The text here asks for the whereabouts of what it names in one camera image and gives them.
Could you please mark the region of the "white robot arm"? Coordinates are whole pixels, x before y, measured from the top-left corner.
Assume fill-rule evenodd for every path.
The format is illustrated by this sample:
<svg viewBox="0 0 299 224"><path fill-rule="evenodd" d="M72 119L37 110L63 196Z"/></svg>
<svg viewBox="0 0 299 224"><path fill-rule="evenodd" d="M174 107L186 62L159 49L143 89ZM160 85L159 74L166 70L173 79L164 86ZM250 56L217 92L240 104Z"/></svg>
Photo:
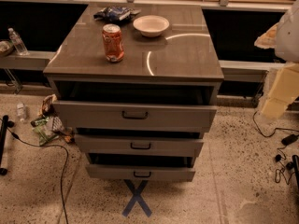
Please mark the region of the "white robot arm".
<svg viewBox="0 0 299 224"><path fill-rule="evenodd" d="M278 119L299 97L299 0L254 42L260 49L274 49L286 62L277 70L275 80L260 109L267 119Z"/></svg>

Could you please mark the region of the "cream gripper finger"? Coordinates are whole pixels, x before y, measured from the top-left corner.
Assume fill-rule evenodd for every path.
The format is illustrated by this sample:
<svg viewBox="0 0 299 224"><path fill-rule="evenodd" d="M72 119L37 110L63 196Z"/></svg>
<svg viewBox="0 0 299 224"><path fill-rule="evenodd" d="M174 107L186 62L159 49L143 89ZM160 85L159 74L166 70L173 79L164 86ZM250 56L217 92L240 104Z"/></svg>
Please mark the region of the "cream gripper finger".
<svg viewBox="0 0 299 224"><path fill-rule="evenodd" d="M274 24L254 42L254 46L260 49L273 49L276 46L278 25Z"/></svg>
<svg viewBox="0 0 299 224"><path fill-rule="evenodd" d="M286 63L278 69L261 114L267 119L279 119L287 107L299 97L299 63Z"/></svg>

